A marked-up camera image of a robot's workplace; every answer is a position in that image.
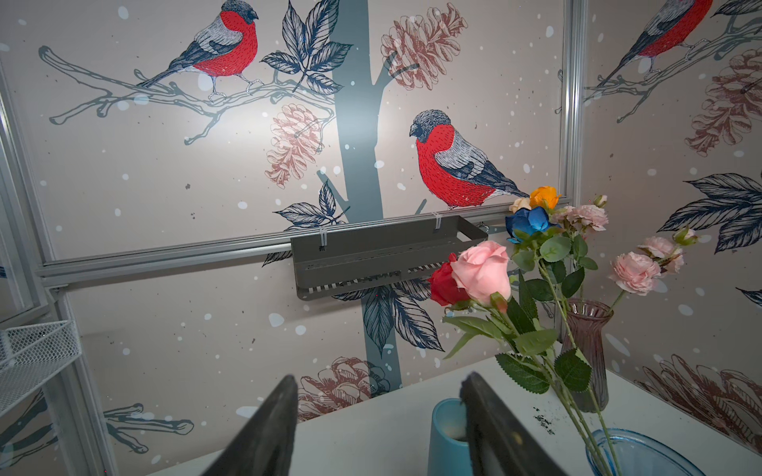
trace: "bird's red breast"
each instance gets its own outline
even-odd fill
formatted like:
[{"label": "bird's red breast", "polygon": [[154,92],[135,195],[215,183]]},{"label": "bird's red breast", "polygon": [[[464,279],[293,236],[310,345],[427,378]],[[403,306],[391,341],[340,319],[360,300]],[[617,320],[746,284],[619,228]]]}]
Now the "bird's red breast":
[{"label": "bird's red breast", "polygon": [[234,11],[224,11],[219,17],[228,30],[243,33],[241,43],[226,55],[196,64],[196,69],[214,77],[239,75],[257,55],[257,28],[254,23],[246,24],[241,15]]},{"label": "bird's red breast", "polygon": [[675,46],[684,42],[690,32],[696,29],[704,19],[709,9],[712,7],[712,0],[696,0],[693,7],[677,22],[667,33],[656,40],[648,48],[640,52],[639,56],[653,58],[665,51],[671,50]]},{"label": "bird's red breast", "polygon": [[437,152],[446,151],[452,147],[454,139],[453,126],[439,125],[431,131],[425,144],[420,140],[416,141],[421,178],[426,187],[450,207],[481,205],[495,192],[495,189],[453,177],[439,166],[434,157]]}]

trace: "red bird illustration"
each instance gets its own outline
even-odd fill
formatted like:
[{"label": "red bird illustration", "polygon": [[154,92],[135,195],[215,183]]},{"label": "red bird illustration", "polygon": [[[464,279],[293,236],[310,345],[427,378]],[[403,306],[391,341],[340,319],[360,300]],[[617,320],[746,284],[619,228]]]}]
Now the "red bird illustration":
[{"label": "red bird illustration", "polygon": [[667,0],[667,3],[661,7],[656,16],[645,25],[643,33],[622,58],[616,69],[599,86],[605,85],[624,65],[636,59],[649,58],[651,60],[646,76],[660,72],[658,69],[654,69],[656,56],[677,45],[693,49],[706,41],[701,40],[694,45],[683,43],[690,32],[701,23],[711,6],[712,0]]},{"label": "red bird illustration", "polygon": [[426,187],[451,209],[477,206],[492,196],[529,196],[469,144],[440,110],[425,110],[410,126],[418,138],[418,166]]},{"label": "red bird illustration", "polygon": [[246,92],[255,82],[244,77],[243,70],[257,55],[257,28],[254,20],[257,12],[242,0],[226,0],[223,9],[211,25],[199,31],[188,48],[169,63],[166,71],[140,83],[142,88],[150,88],[176,72],[190,71],[207,73],[212,78],[211,101],[215,95],[225,97],[217,91],[216,80],[220,76],[238,76],[248,83]]}]

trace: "white mesh shelf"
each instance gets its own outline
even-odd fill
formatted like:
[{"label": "white mesh shelf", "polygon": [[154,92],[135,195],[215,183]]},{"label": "white mesh shelf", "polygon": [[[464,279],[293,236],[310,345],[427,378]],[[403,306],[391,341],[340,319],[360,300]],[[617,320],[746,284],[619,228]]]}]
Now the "white mesh shelf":
[{"label": "white mesh shelf", "polygon": [[81,354],[74,321],[0,331],[0,416]]}]

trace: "red rose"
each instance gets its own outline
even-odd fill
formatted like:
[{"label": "red rose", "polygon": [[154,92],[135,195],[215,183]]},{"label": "red rose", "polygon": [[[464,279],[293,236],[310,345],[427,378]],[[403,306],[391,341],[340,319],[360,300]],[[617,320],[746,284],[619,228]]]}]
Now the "red rose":
[{"label": "red rose", "polygon": [[[455,253],[450,254],[450,263],[457,261]],[[465,289],[459,288],[453,278],[453,267],[445,263],[431,275],[428,282],[431,283],[431,298],[443,306],[468,301],[471,296]]]}]

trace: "pine cone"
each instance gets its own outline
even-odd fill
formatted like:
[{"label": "pine cone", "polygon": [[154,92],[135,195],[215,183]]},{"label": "pine cone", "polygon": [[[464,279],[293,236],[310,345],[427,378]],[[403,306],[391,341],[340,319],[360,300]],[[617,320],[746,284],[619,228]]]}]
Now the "pine cone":
[{"label": "pine cone", "polygon": [[762,386],[735,370],[693,370],[678,355],[660,366],[659,374],[643,367],[649,381],[635,384],[762,454]]},{"label": "pine cone", "polygon": [[315,163],[314,155],[321,148],[321,125],[315,114],[301,104],[283,106],[283,112],[278,113],[273,122],[275,150],[267,151],[272,169],[264,174],[278,187],[285,188],[291,175],[297,180],[304,176],[307,161]]},{"label": "pine cone", "polygon": [[460,53],[460,45],[453,38],[468,27],[453,4],[448,12],[429,8],[427,19],[417,15],[402,17],[394,22],[388,35],[381,37],[381,54],[389,59],[389,74],[405,89],[431,90],[439,82],[439,74],[447,74],[444,62],[452,61]]},{"label": "pine cone", "polygon": [[751,119],[762,120],[762,48],[733,56],[712,81],[706,89],[711,98],[701,106],[707,113],[693,118],[696,135],[685,139],[702,157],[720,137],[726,144],[738,144],[741,134],[751,131]]},{"label": "pine cone", "polygon": [[318,379],[302,377],[299,387],[299,421],[307,421],[369,400],[390,390],[384,371],[356,357],[339,357]]}]

